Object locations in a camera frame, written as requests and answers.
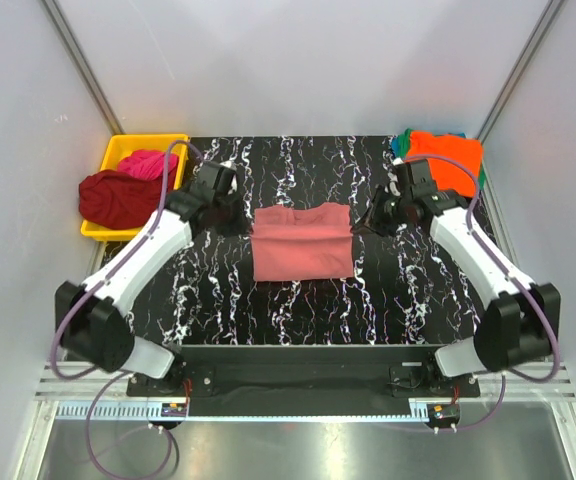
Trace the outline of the salmon pink t shirt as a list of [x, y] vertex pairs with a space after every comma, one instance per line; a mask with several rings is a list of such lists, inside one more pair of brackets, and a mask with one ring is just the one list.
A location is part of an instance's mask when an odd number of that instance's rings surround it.
[[299, 210], [258, 208], [250, 235], [256, 282], [354, 276], [350, 207], [325, 202]]

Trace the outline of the yellow plastic bin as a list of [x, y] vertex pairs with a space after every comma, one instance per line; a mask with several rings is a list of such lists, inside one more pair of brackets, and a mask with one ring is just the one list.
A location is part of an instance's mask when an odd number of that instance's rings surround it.
[[[188, 142], [189, 137], [185, 134], [115, 135], [109, 141], [98, 172], [103, 170], [117, 171], [119, 162], [135, 150], [158, 150], [165, 153], [170, 144], [176, 140]], [[83, 218], [80, 232], [83, 236], [98, 242], [119, 242], [132, 239], [141, 229], [142, 227], [127, 230], [111, 230]]]

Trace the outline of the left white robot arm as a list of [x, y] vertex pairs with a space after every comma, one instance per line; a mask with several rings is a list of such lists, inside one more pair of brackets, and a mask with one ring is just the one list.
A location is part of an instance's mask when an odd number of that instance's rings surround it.
[[78, 285], [64, 282], [55, 293], [50, 350], [55, 376], [75, 380], [95, 370], [130, 372], [149, 377], [161, 395], [176, 394], [184, 372], [173, 365], [175, 354], [135, 335], [125, 317], [155, 274], [207, 230], [223, 236], [247, 232], [241, 192], [171, 192], [117, 257]]

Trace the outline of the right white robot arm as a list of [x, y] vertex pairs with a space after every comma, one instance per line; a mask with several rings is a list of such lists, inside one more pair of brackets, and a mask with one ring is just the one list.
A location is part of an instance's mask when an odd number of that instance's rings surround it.
[[[561, 366], [558, 289], [537, 284], [501, 252], [474, 219], [475, 204], [453, 190], [414, 196], [380, 186], [356, 226], [380, 236], [394, 235], [401, 225], [421, 229], [451, 256], [479, 296], [484, 314], [474, 334], [439, 348], [435, 363], [422, 371], [423, 387], [438, 397], [462, 375], [511, 372], [546, 383]], [[552, 367], [544, 376], [521, 371], [521, 365], [545, 357]]]

